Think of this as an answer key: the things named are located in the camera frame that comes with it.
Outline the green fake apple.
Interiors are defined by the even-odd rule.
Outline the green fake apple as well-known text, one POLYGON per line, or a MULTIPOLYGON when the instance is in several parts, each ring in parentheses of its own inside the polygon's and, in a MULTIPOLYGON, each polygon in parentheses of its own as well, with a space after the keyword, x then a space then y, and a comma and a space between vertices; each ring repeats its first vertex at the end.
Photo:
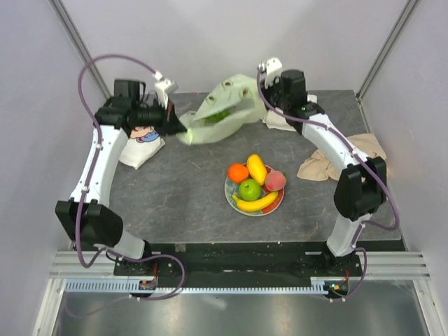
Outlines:
POLYGON ((261 193, 261 186, 252 178, 248 178, 239 184, 239 196, 247 202, 256 201, 261 193))

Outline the pink fake peach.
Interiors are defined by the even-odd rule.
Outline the pink fake peach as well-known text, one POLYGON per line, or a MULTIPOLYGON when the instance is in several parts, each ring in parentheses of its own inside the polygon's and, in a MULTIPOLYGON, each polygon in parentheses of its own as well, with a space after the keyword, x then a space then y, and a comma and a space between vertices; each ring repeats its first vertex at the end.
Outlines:
POLYGON ((270 192, 279 191, 286 185, 286 176, 283 172, 273 170, 269 172, 265 179, 265 187, 270 192))

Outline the yellow fake banana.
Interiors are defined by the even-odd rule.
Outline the yellow fake banana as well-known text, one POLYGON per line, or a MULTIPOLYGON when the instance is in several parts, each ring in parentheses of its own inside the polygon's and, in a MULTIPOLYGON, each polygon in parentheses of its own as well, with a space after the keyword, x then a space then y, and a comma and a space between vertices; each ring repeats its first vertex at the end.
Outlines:
POLYGON ((271 212, 273 209, 277 207, 277 200, 279 199, 279 192, 270 192, 256 201, 247 202, 243 199, 240 199, 236 194, 232 196, 237 208, 243 212, 247 213, 255 213, 262 212, 266 214, 271 212))

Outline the orange fake fruit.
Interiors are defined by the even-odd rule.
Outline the orange fake fruit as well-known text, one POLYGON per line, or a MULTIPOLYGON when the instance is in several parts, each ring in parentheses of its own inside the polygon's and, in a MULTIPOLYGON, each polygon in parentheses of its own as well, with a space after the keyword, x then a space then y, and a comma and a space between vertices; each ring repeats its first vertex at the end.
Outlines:
POLYGON ((242 163, 234 163, 230 165, 227 171, 227 177, 236 184, 240 184, 249 178, 249 171, 242 163))

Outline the yellow fake mango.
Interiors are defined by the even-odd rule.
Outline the yellow fake mango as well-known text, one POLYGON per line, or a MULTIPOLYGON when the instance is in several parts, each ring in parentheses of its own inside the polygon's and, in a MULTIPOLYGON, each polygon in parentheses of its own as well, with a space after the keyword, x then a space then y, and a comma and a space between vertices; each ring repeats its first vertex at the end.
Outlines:
POLYGON ((268 172, 261 157, 258 154, 250 155, 246 161, 246 167, 252 179, 262 186, 265 183, 268 172))

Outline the green fake grapes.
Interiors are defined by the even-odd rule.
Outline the green fake grapes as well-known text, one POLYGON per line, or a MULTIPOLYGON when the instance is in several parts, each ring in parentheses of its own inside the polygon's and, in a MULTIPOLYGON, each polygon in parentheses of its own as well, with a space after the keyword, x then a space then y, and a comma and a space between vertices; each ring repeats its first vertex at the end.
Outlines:
POLYGON ((207 116, 204 118, 204 121, 206 123, 215 124, 219 123, 223 119, 227 118, 230 115, 230 112, 228 110, 217 112, 213 115, 207 116))

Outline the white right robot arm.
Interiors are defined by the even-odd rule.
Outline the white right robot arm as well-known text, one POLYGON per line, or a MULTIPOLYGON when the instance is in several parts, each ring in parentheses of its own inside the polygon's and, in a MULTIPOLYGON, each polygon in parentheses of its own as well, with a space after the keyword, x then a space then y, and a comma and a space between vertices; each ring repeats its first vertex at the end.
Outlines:
POLYGON ((386 162, 354 146, 324 109, 308 100, 302 71, 260 65, 256 83, 265 106, 312 142, 339 174, 333 196, 338 217, 320 259, 326 274, 337 275, 346 267, 344 257, 356 250, 363 228, 389 197, 386 162))

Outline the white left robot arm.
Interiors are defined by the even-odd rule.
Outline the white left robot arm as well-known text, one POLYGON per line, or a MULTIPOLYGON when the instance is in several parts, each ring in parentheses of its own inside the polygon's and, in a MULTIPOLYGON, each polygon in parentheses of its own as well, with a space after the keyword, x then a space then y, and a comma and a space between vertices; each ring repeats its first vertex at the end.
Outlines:
POLYGON ((151 272, 154 259, 148 242, 126 231, 122 218, 109 208, 119 157, 137 127, 153 127, 161 136, 186 131, 168 98, 177 89, 175 82, 160 79, 152 105, 140 95, 145 86, 136 80, 115 81, 114 95, 93 117, 92 144, 79 182, 69 199, 55 206, 56 216, 76 248, 86 243, 109 249, 128 259, 129 267, 138 275, 151 272))

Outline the pale green plastic bag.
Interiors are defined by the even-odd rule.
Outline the pale green plastic bag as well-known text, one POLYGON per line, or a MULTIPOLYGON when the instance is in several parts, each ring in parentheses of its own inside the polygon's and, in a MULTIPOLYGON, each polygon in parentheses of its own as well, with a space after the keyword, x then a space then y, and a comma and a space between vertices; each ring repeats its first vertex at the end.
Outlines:
POLYGON ((179 120, 187 132, 177 134, 177 138, 186 145, 216 143, 243 125, 262 120, 266 114, 256 80, 243 74, 233 75, 217 84, 196 111, 181 115, 179 120), (205 117, 224 110, 230 115, 222 121, 215 124, 204 121, 205 117))

